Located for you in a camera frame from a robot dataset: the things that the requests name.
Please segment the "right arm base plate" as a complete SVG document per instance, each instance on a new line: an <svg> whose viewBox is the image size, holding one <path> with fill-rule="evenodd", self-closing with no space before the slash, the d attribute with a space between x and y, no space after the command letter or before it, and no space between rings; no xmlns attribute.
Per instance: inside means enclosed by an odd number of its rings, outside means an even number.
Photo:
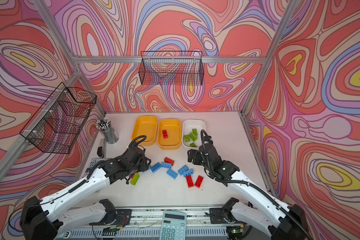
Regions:
<svg viewBox="0 0 360 240"><path fill-rule="evenodd" d="M230 211L223 208L210 208L206 215L212 224L247 225L245 222L236 220Z"/></svg>

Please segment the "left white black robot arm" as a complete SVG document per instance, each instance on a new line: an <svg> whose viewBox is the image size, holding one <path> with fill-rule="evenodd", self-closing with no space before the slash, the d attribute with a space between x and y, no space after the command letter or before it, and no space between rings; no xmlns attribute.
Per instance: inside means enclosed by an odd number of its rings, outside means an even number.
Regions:
<svg viewBox="0 0 360 240"><path fill-rule="evenodd" d="M116 181L147 171L151 160L145 156L145 148L139 146L146 138L145 135L134 138L122 155L97 162L86 177L63 190L42 199L26 200L20 219L25 239L53 240L83 225L112 225L118 213L108 199L85 208L72 209L72 206Z"/></svg>

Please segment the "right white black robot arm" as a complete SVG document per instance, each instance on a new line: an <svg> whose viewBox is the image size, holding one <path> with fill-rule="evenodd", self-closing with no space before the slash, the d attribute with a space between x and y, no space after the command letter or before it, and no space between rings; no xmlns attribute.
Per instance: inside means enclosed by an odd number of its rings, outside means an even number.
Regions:
<svg viewBox="0 0 360 240"><path fill-rule="evenodd" d="M202 145L188 151L188 161L203 166L207 176L235 190L248 200L249 207L230 198L222 207L227 223L243 222L258 229L272 240L311 240L304 210L273 197L250 180L234 163L223 160L205 130L199 134Z"/></svg>

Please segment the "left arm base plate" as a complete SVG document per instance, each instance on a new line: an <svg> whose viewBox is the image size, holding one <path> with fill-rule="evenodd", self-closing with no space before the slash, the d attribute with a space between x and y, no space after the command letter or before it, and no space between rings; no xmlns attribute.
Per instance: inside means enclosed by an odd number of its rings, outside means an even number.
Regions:
<svg viewBox="0 0 360 240"><path fill-rule="evenodd" d="M117 209L107 212L99 222L90 223L90 226L121 226L129 225L132 209Z"/></svg>

